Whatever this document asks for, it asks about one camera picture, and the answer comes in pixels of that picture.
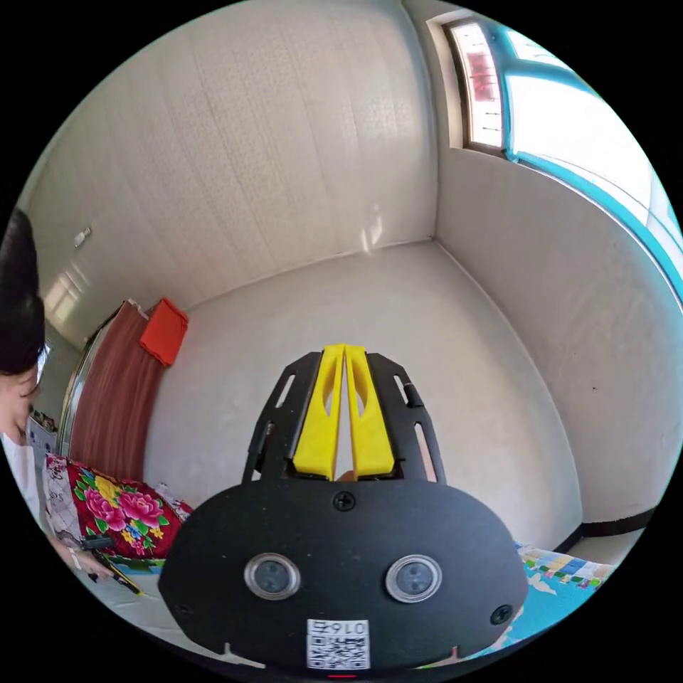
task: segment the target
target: colorful bedsheet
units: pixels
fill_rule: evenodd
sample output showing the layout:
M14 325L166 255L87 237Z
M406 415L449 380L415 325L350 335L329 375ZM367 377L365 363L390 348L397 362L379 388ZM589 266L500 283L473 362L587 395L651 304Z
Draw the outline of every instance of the colorful bedsheet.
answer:
M125 573L160 571L192 512L164 485L116 480L52 454L43 467L43 487L57 538L78 545L82 538L107 534L114 545L103 553Z

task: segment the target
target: bracelet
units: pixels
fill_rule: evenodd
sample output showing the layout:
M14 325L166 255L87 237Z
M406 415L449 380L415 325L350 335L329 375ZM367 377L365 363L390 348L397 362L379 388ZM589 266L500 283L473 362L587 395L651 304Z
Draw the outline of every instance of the bracelet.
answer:
M83 567L80 565L80 562L78 561L78 557L76 557L76 553L73 551L73 548L69 548L69 552L71 553L71 558L73 560L73 564L77 569L83 569Z

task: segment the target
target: black hair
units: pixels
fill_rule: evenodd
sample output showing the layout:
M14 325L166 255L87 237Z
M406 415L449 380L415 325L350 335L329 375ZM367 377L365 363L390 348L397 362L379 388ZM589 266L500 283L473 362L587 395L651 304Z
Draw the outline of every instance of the black hair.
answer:
M15 208L0 226L0 375L30 370L45 348L45 307L28 216Z

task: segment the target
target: black metal plate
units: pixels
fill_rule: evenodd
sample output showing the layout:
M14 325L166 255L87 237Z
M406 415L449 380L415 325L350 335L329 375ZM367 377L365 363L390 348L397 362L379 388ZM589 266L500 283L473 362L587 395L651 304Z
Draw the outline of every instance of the black metal plate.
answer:
M280 375L256 422L242 483L251 481L254 471L259 472L264 480L277 480L287 475L311 401L321 358L321 351L311 351L288 365ZM277 407L291 376L294 381L284 402Z
M339 512L337 492L355 507ZM279 602L245 585L255 555L285 555L301 588ZM423 554L443 570L422 603L394 601L384 578L400 557ZM521 607L526 576L507 528L485 505L424 481L258 481L202 504L181 527L159 590L186 635L283 670L307 671L307 620L368 620L374 672L417 667L488 647L509 623L501 605Z
M445 484L446 475L432 420L406 370L381 354L367 354L367 358L391 442L391 451L403 478L427 479L420 444L415 434L415 425L419 424L427 442L436 481ZM407 403L403 400L394 377L401 381Z

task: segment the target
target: woman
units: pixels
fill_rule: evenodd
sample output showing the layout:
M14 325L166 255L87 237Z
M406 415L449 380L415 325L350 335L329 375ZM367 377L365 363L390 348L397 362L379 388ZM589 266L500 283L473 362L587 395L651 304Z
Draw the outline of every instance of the woman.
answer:
M38 293L38 259L28 216L15 209L0 228L0 442L17 485L40 524L33 448L26 445L31 401L38 390L38 357L45 346L45 309ZM90 554L48 536L76 569L111 576Z

